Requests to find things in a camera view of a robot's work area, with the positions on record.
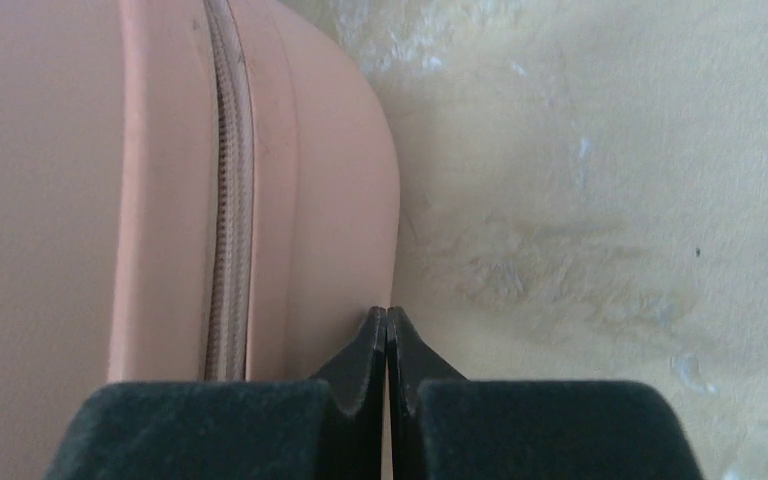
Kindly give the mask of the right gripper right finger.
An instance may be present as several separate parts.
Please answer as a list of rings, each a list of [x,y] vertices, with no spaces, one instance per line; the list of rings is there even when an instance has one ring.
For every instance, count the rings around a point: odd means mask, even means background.
[[[671,406],[632,381],[470,380],[387,312],[397,479],[698,479]]]

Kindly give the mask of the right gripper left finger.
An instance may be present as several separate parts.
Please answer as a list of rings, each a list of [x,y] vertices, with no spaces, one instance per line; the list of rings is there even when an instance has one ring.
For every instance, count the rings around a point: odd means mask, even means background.
[[[377,479],[386,312],[312,376],[278,382],[127,382],[93,393],[50,479]]]

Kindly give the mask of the pink suitcase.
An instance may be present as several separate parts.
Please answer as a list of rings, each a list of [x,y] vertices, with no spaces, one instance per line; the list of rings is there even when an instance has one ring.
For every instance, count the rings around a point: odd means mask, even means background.
[[[278,1],[0,1],[0,479],[106,383],[311,374],[390,302],[399,195]]]

